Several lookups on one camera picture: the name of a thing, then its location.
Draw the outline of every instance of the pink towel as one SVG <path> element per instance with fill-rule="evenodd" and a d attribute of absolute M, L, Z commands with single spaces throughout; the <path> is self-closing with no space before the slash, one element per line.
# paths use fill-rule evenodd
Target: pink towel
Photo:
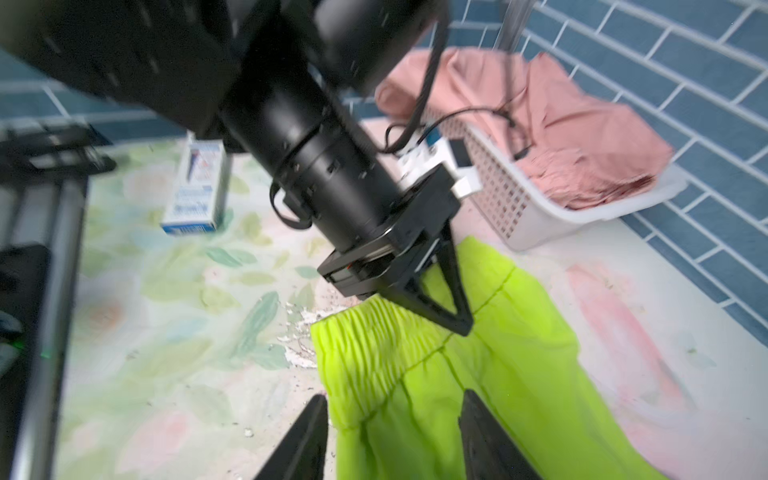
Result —
<path fill-rule="evenodd" d="M 407 118 L 429 61 L 428 50 L 406 56 L 376 91 L 379 110 Z M 526 63 L 512 55 L 513 116 L 532 144 L 516 165 L 554 202 L 571 209 L 605 204 L 650 190 L 674 153 L 630 107 L 592 98 L 556 60 L 539 54 Z M 505 54 L 449 48 L 442 56 L 429 106 L 443 113 L 506 101 Z M 506 121 L 464 114 L 507 154 Z M 515 151 L 523 147 L 512 132 Z"/>

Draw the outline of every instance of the laundry basket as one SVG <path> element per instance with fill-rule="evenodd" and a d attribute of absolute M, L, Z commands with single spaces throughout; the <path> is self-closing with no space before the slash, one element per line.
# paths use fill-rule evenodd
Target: laundry basket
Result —
<path fill-rule="evenodd" d="M 429 108 L 424 115 L 440 116 Z M 449 118 L 440 124 L 439 130 L 443 137 L 464 139 L 483 184 L 483 191 L 470 198 L 513 250 L 527 250 L 592 223 L 652 207 L 676 196 L 687 185 L 682 170 L 670 164 L 648 192 L 598 207 L 570 210 L 549 200 L 477 127 Z"/>

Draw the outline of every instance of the white debris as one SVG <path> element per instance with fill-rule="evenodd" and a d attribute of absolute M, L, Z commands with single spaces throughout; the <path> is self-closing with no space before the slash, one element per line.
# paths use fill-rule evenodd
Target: white debris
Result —
<path fill-rule="evenodd" d="M 299 353 L 292 349 L 286 349 L 286 360 L 288 363 L 290 363 L 293 366 L 298 366 L 303 369 L 316 369 L 317 363 L 313 362 L 310 359 L 305 359 Z"/>
<path fill-rule="evenodd" d="M 346 310 L 345 306 L 334 306 L 330 310 L 316 310 L 314 312 L 310 312 L 309 310 L 302 310 L 301 313 L 301 322 L 298 322 L 299 325 L 312 325 L 313 323 L 317 323 L 320 320 L 326 318 L 327 316 L 331 316 L 334 313 L 342 312 Z"/>

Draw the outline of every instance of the elastic waistband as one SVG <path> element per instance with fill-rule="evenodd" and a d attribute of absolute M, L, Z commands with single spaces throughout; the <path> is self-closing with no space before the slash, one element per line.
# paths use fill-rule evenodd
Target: elastic waistband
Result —
<path fill-rule="evenodd" d="M 502 289 L 515 264 L 473 237 L 458 245 L 456 253 L 469 305 L 476 313 Z M 453 307 L 437 266 L 426 272 L 423 286 L 435 301 Z M 408 369 L 441 348 L 451 335 L 378 295 L 312 325 L 333 424 L 338 429 L 357 427 L 386 401 Z"/>

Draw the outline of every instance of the green leaf pattern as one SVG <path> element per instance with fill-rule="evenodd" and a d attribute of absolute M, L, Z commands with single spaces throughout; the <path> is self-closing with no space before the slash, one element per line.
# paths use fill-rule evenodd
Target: green leaf pattern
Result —
<path fill-rule="evenodd" d="M 219 456 L 242 445 L 248 419 L 271 422 L 282 411 L 284 400 L 258 401 L 258 392 L 285 383 L 274 371 L 290 368 L 288 344 L 278 340 L 291 328 L 280 299 L 296 306 L 289 322 L 314 307 L 315 285 L 323 281 L 316 265 L 330 245 L 317 232 L 297 236 L 258 201 L 270 182 L 253 160 L 235 167 L 216 233 L 170 237 L 158 225 L 162 204 L 130 197 L 124 179 L 177 164 L 179 144 L 108 154 L 118 169 L 89 187 L 73 313 L 86 323 L 72 336 L 68 370 L 77 386 L 62 400 L 55 477 L 210 476 Z M 275 412 L 272 420 L 254 415 L 265 408 Z M 193 434 L 177 453 L 150 466 L 142 465 L 145 458 L 123 458 L 137 429 L 171 413 L 186 422 L 174 428 Z M 91 438 L 92 445 L 81 444 Z M 266 448 L 257 441 L 248 439 L 247 448 Z"/>

